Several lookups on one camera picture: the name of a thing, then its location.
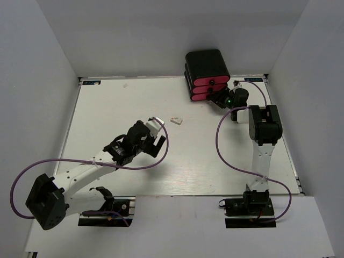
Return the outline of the pink top drawer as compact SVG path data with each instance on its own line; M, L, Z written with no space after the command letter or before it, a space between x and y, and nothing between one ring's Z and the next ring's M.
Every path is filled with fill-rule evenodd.
M213 85L227 83L230 80L230 76L213 76L213 77L200 77L193 81L193 85L200 87L203 85Z

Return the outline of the white eraser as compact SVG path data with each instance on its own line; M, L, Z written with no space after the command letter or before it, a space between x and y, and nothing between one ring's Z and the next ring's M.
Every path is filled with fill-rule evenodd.
M181 125L183 122L183 119L180 117L172 117L170 121L174 124Z

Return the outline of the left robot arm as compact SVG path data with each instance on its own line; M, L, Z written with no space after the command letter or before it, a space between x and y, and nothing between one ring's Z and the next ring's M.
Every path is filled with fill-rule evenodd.
M38 176L25 202L43 230L50 230L72 214L88 217L115 216L124 225L132 198L114 197L105 187L84 187L128 164L140 153L157 157L162 146L168 146L164 121L152 117L146 123L138 120L126 134L116 137L90 160L75 160L77 166L54 176Z

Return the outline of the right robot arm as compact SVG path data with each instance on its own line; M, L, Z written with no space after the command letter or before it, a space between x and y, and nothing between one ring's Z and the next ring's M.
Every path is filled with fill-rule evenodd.
M282 137L283 129L276 105L247 105L249 92L235 87L230 90L223 88L209 94L206 99L214 102L220 108L229 111L220 120L216 130L216 150L220 159L230 168L252 175L243 193L243 209L249 214L256 214L269 200L268 177L273 150ZM220 126L228 115L232 121L239 121L239 112L246 111L249 136L253 143L253 159L250 171L239 169L229 164L221 155L218 146Z

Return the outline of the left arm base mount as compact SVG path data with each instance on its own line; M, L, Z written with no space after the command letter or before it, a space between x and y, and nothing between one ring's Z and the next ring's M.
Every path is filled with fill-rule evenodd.
M81 210L78 225L84 227L129 227L135 213L134 197L114 196L104 187L90 188L88 206Z

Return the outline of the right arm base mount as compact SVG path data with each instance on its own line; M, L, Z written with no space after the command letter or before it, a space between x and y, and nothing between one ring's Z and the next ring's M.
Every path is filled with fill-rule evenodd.
M227 229L275 228L275 212L271 199L266 204L245 206L243 198L226 198L218 203L225 213Z

